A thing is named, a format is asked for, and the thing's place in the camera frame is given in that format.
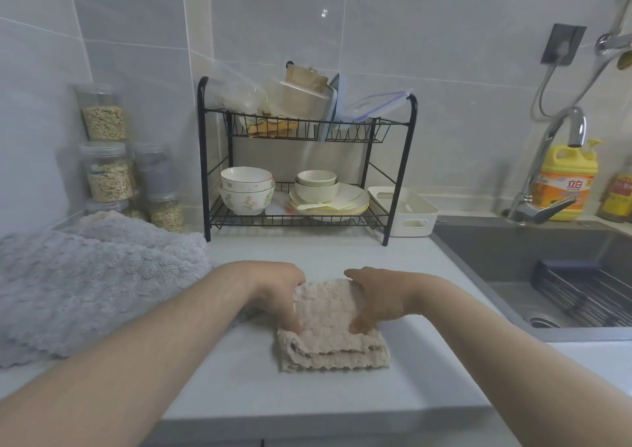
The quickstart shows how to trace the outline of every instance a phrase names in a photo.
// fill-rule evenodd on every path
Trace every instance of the electrical outlet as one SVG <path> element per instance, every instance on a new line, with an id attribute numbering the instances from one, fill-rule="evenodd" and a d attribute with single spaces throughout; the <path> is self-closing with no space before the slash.
<path id="1" fill-rule="evenodd" d="M 572 26 L 556 23 L 551 30 L 551 36 L 549 36 L 549 42 L 547 43 L 547 47 L 544 49 L 544 54 L 542 54 L 540 63 L 543 65 L 557 64 L 559 48 L 562 43 L 567 42 L 569 44 L 568 54 L 559 61 L 559 66 L 570 65 L 573 62 L 577 49 L 580 46 L 581 38 L 584 37 L 585 32 L 585 26 Z"/>

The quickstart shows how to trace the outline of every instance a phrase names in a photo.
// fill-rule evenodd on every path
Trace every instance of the forearm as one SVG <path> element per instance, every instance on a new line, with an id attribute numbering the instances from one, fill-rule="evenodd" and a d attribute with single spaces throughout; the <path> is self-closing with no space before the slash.
<path id="1" fill-rule="evenodd" d="M 523 445 L 629 445 L 624 393 L 445 279 L 420 280 L 418 292 L 421 313 Z"/>
<path id="2" fill-rule="evenodd" d="M 0 403 L 3 443 L 138 445 L 248 301 L 247 284 L 219 267 L 22 387 Z"/>

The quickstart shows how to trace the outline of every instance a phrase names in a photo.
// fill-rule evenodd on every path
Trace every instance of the white plastic tray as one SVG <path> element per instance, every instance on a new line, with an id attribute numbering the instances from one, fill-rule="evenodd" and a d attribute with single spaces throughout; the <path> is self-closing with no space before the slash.
<path id="1" fill-rule="evenodd" d="M 391 210 L 394 187 L 370 187 L 370 207 L 374 214 Z M 391 227 L 392 237 L 425 237 L 432 233 L 438 209 L 415 191 L 402 187 Z"/>

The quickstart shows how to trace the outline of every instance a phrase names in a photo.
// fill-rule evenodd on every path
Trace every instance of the dish soap bottle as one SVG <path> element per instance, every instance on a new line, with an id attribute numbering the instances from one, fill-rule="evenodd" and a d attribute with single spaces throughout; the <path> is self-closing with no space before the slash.
<path id="1" fill-rule="evenodd" d="M 556 145 L 549 148 L 538 179 L 533 187 L 533 203 L 539 207 L 549 205 L 575 195 L 575 202 L 558 212 L 551 221 L 573 221 L 586 205 L 593 179 L 599 171 L 595 146 L 598 139 L 589 139 L 589 149 Z"/>
<path id="2" fill-rule="evenodd" d="M 601 208 L 596 213 L 606 221 L 622 223 L 632 212 L 632 155 L 626 159 L 625 167 L 617 174 Z"/>

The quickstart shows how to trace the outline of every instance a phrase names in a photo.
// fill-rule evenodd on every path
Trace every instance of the white countertop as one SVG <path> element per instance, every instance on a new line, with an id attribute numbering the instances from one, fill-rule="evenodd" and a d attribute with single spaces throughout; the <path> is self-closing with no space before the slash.
<path id="1" fill-rule="evenodd" d="M 217 262 L 293 262 L 309 281 L 343 277 L 344 269 L 362 266 L 431 273 L 494 308 L 429 238 L 392 238 L 383 247 L 359 228 L 233 228 L 214 233 L 209 250 Z M 163 441 L 203 441 L 405 432 L 476 424 L 493 412 L 423 317 L 381 328 L 392 355 L 389 369 L 287 374 L 279 371 L 270 320 L 261 316 L 242 324 L 221 339 L 164 415 L 167 421 L 189 422 L 162 422 L 155 435 Z M 632 395 L 632 342 L 553 346 Z M 0 371 L 0 397 L 49 365 Z"/>

